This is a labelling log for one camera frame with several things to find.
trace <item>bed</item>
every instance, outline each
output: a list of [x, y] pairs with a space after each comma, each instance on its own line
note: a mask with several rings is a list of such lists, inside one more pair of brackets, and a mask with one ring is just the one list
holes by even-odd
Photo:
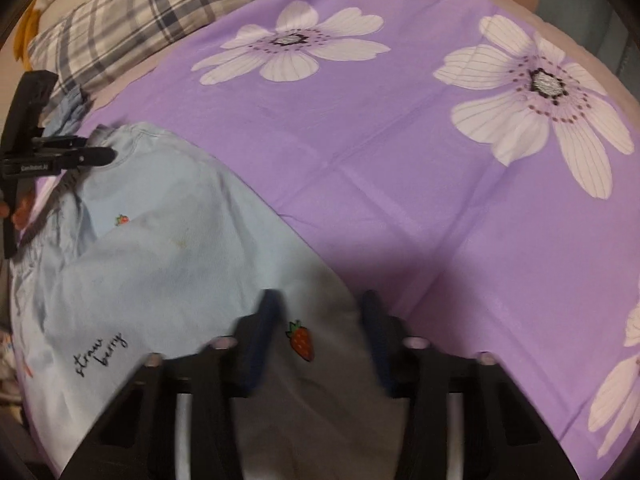
[[[442, 9], [465, 27], [445, 27]], [[425, 41], [412, 30], [419, 23], [429, 23], [438, 38], [423, 57], [412, 50]], [[281, 37], [274, 41], [284, 43], [265, 46], [264, 30], [275, 30]], [[309, 30], [315, 43], [303, 61], [271, 62], [277, 53], [269, 49], [306, 44], [310, 38], [302, 32]], [[350, 43], [357, 52], [331, 51], [322, 43], [330, 41], [327, 35], [364, 43]], [[428, 91], [392, 61], [398, 59], [394, 51], [403, 48], [415, 73], [432, 78]], [[247, 49], [264, 54], [234, 64], [249, 56]], [[482, 64], [482, 56], [489, 61]], [[344, 72], [331, 68], [340, 62], [347, 62]], [[375, 68], [367, 69], [367, 63]], [[492, 71], [492, 63], [504, 72]], [[383, 70], [389, 70], [381, 72], [388, 89], [376, 72]], [[334, 74], [339, 85], [313, 86], [323, 73]], [[513, 96], [536, 92], [521, 119], [540, 131], [541, 121], [550, 124], [560, 150], [551, 149], [546, 136], [518, 147], [507, 134], [491, 137], [483, 129], [508, 124], [484, 116], [488, 108], [519, 109], [508, 100], [514, 97], [500, 94], [507, 104], [496, 101], [497, 89], [506, 85], [513, 86]], [[286, 106], [293, 102], [288, 92], [294, 87], [314, 96], [308, 112]], [[574, 93], [578, 100], [563, 106], [562, 99]], [[239, 95], [261, 110], [256, 118], [245, 116]], [[379, 110], [367, 107], [381, 103], [381, 96]], [[432, 101], [437, 108], [430, 107]], [[589, 111], [594, 108], [599, 115]], [[633, 190], [639, 111], [638, 102], [599, 62], [511, 0], [259, 0], [102, 90], [81, 133], [88, 135], [98, 124], [147, 120], [213, 154], [350, 290], [377, 288], [417, 335], [446, 351], [500, 355], [580, 476], [596, 479], [615, 470], [616, 457], [626, 458], [625, 444], [637, 423], [639, 251]], [[355, 121], [353, 113], [363, 118]], [[473, 123], [478, 116], [484, 123]], [[235, 128], [233, 140], [212, 131], [214, 118]], [[603, 152], [589, 152], [599, 157], [595, 171], [564, 135], [575, 131], [580, 118], [607, 146], [606, 162]], [[326, 124], [340, 134], [327, 139]], [[401, 134], [392, 135], [396, 128]], [[425, 141], [416, 128], [435, 140]], [[518, 130], [516, 124], [511, 128]], [[625, 130], [628, 136], [619, 135]], [[455, 157], [441, 166], [440, 157], [451, 153]], [[394, 159], [400, 164], [389, 162]], [[407, 192], [408, 181], [420, 193]], [[441, 194], [442, 189], [449, 192]], [[464, 190], [469, 194], [456, 195]], [[530, 233], [526, 240], [522, 232]], [[599, 257], [588, 240], [595, 240]], [[479, 312], [490, 313], [490, 320]], [[572, 332], [580, 334], [580, 342]]]

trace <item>flower center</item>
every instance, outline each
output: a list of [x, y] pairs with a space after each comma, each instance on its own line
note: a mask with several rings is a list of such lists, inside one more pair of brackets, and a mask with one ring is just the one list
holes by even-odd
[[289, 34], [288, 36], [283, 36], [281, 38], [278, 38], [277, 40], [273, 40], [271, 41], [271, 43], [276, 45], [287, 46], [287, 45], [296, 45], [299, 43], [306, 43], [306, 40], [308, 39], [309, 37], [305, 36], [304, 34]]
[[569, 95], [569, 92], [564, 89], [565, 82], [543, 68], [529, 72], [529, 75], [531, 77], [530, 90], [537, 92], [545, 99], [553, 99], [555, 105], [558, 104], [560, 96]]

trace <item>yellow cloth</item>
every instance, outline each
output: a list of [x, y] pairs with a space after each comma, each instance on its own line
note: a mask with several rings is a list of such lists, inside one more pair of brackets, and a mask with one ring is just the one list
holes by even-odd
[[41, 12], [34, 8], [35, 4], [36, 0], [33, 0], [29, 7], [27, 7], [27, 10], [25, 10], [18, 23], [14, 38], [14, 58], [16, 61], [22, 60], [24, 69], [27, 72], [32, 70], [27, 47], [31, 40], [36, 37], [38, 26], [40, 25]]

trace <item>strawberry embroidery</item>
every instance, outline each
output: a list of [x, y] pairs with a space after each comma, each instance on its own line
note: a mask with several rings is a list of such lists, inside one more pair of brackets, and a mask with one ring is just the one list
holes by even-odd
[[291, 344], [291, 348], [294, 349], [296, 354], [302, 357], [305, 361], [311, 362], [314, 360], [314, 344], [311, 341], [311, 333], [309, 329], [302, 326], [300, 320], [295, 323], [289, 322], [289, 331], [286, 333]]

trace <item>purple bedsheet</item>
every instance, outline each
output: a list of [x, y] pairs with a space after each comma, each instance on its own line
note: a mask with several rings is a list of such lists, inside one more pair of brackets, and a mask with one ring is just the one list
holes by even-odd
[[637, 133], [609, 102], [488, 0], [259, 0], [82, 130], [208, 150], [354, 291], [498, 354], [595, 480], [640, 418]]

